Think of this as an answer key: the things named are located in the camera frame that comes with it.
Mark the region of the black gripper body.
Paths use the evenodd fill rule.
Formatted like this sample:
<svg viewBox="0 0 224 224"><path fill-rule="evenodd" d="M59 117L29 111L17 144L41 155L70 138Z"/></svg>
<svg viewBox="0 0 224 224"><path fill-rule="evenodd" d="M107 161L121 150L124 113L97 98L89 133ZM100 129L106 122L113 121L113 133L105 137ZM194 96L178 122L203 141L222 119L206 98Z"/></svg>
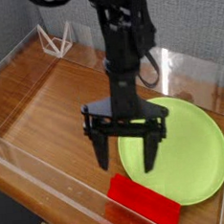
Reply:
<svg viewBox="0 0 224 224"><path fill-rule="evenodd" d="M166 138L168 110L140 97L135 79L135 73L110 74L110 97L82 106L83 130L94 147L107 146L109 136Z"/></svg>

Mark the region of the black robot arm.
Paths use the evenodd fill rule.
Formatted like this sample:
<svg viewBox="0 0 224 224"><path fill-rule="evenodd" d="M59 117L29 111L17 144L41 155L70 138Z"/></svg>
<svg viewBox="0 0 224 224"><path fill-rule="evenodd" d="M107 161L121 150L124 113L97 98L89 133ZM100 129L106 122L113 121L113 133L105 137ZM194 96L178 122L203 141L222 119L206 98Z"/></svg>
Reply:
<svg viewBox="0 0 224 224"><path fill-rule="evenodd" d="M29 0L33 4L56 8L70 0ZM89 0L97 10L105 41L105 73L109 76L110 97L84 104L81 114L85 135L93 142L102 169L108 169L108 139L139 137L144 140L144 171L153 169L158 144L166 138L164 106L147 102L136 93L141 58L147 57L155 70L159 67L150 50L155 46L153 27L146 0Z"/></svg>

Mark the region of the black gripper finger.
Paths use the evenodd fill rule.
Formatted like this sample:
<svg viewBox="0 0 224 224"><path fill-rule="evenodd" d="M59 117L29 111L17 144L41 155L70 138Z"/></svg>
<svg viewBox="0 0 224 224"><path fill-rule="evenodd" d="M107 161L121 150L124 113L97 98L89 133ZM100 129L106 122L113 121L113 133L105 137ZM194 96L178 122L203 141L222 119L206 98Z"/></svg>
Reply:
<svg viewBox="0 0 224 224"><path fill-rule="evenodd" d="M103 170L108 170L109 166L109 150L107 136L101 132L94 132L92 134L93 148L96 151L96 158L100 167Z"/></svg>
<svg viewBox="0 0 224 224"><path fill-rule="evenodd" d="M145 136L144 139L144 160L145 171L150 172L155 163L155 157L158 151L158 144L161 142L157 133L151 132Z"/></svg>

